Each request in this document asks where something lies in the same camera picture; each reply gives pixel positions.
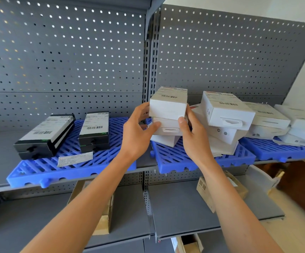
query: hand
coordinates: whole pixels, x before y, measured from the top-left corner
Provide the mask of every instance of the hand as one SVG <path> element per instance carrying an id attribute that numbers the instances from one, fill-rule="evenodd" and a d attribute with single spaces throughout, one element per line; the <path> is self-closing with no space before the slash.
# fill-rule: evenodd
<path id="1" fill-rule="evenodd" d="M 135 108 L 129 120 L 123 125 L 123 140 L 120 153 L 126 158 L 136 161 L 145 153 L 150 144 L 151 136 L 157 131 L 160 122 L 154 122 L 148 126 L 138 123 L 149 117 L 149 102 L 145 102 Z"/>
<path id="2" fill-rule="evenodd" d="M 208 162 L 214 160 L 211 153 L 208 135 L 204 126 L 197 119 L 190 106 L 187 106 L 186 114 L 189 118 L 189 123 L 192 125 L 192 132 L 184 119 L 184 117 L 178 118 L 180 130 L 183 133 L 183 146 L 187 155 L 196 163 L 201 169 Z"/>

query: white wall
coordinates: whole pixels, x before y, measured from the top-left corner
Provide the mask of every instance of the white wall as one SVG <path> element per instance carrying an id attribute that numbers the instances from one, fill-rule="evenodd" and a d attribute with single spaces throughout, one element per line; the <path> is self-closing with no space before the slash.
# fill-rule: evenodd
<path id="1" fill-rule="evenodd" d="M 166 0 L 164 3 L 305 22 L 305 0 Z M 284 104 L 305 109 L 305 64 Z"/>

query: left hand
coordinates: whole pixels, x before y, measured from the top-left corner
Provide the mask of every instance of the left hand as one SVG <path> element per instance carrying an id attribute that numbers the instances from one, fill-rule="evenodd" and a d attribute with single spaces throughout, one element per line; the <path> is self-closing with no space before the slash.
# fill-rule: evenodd
<path id="1" fill-rule="evenodd" d="M 129 120 L 123 125 L 123 140 L 120 153 L 136 161 L 150 144 L 151 136 L 160 127 L 160 122 L 155 122 L 147 128 L 146 124 L 138 123 L 149 117 L 149 102 L 135 108 Z"/>

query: right hand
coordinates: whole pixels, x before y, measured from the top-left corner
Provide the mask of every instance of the right hand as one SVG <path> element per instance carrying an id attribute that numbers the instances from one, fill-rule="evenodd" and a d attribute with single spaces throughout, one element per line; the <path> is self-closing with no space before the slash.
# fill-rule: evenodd
<path id="1" fill-rule="evenodd" d="M 183 133 L 184 150 L 199 168 L 203 168 L 208 164 L 208 162 L 214 160 L 210 149 L 208 135 L 204 126 L 197 119 L 189 105 L 187 105 L 186 114 L 191 122 L 192 131 L 190 131 L 184 117 L 178 118 L 180 130 Z"/>

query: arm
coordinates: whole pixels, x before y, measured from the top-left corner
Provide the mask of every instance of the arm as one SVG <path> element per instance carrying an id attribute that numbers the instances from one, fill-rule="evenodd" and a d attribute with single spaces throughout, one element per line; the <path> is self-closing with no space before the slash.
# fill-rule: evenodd
<path id="1" fill-rule="evenodd" d="M 205 128 L 189 106 L 187 106 L 187 115 L 192 124 L 192 131 L 189 130 L 185 119 L 179 118 L 184 149 L 204 175 L 230 251 L 283 253 L 226 179 L 222 168 L 212 156 Z"/>
<path id="2" fill-rule="evenodd" d="M 121 150 L 112 162 L 57 214 L 21 251 L 21 253 L 82 252 L 97 226 L 104 207 L 113 195 L 124 173 L 149 146 L 156 122 L 148 129 L 139 121 L 146 119 L 149 102 L 135 108 L 123 126 Z"/>

